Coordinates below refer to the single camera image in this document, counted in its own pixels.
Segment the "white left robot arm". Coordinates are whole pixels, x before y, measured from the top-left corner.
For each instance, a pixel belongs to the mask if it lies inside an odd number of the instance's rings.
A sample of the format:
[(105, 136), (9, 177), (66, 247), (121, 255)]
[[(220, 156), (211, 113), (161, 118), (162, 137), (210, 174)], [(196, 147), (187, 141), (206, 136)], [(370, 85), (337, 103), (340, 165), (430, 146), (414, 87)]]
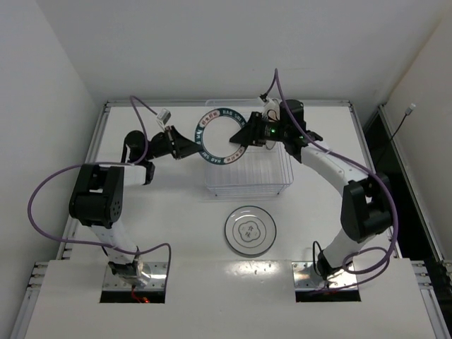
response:
[(128, 186), (145, 186), (153, 180), (153, 159), (171, 155), (183, 159), (203, 150), (202, 146), (167, 126), (148, 140), (142, 131), (131, 131), (124, 139), (126, 165), (82, 165), (69, 201), (69, 214), (88, 227), (101, 243), (112, 274), (124, 282), (145, 287), (151, 270), (128, 235), (121, 214), (123, 193)]

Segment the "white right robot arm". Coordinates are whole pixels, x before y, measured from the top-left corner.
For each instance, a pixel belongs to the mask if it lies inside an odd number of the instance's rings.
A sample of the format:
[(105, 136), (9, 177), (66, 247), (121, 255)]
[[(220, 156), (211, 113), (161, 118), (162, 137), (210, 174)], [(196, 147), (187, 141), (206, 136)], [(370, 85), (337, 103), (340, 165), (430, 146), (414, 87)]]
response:
[(365, 244), (389, 227), (397, 228), (398, 217), (388, 177), (375, 174), (358, 162), (333, 152), (317, 132), (309, 130), (304, 104), (286, 100), (279, 104), (279, 116), (270, 117), (267, 103), (263, 112), (252, 112), (230, 143), (261, 147), (268, 141), (280, 142), (298, 163), (323, 177), (342, 198), (341, 229), (333, 241), (320, 250), (316, 273), (323, 279), (347, 269)]

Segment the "orange sunburst plate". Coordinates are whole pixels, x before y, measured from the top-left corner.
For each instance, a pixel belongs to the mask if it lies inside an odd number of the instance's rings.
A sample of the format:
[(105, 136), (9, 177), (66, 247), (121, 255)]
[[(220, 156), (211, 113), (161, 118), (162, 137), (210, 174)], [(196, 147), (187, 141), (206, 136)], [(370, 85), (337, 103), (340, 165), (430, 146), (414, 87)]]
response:
[(266, 150), (272, 150), (274, 149), (275, 145), (276, 145), (275, 141), (267, 141), (265, 144), (265, 148)]

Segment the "green rimmed white plate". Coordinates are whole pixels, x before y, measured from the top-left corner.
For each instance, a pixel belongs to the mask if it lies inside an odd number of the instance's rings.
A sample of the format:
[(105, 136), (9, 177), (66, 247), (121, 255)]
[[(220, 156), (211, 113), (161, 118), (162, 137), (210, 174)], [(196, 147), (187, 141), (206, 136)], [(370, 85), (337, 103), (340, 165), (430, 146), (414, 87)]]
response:
[(243, 156), (246, 146), (230, 138), (246, 124), (246, 119), (230, 108), (216, 108), (205, 113), (197, 123), (194, 141), (201, 146), (200, 156), (212, 165), (230, 165)]

